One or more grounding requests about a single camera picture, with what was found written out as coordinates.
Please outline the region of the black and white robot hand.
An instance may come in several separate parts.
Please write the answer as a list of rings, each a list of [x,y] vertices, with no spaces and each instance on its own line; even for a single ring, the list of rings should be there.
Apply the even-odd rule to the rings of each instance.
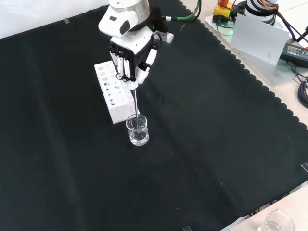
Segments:
[[[148,77],[157,56],[158,44],[152,33],[112,37],[110,55],[116,69],[116,78],[130,90],[135,90]]]

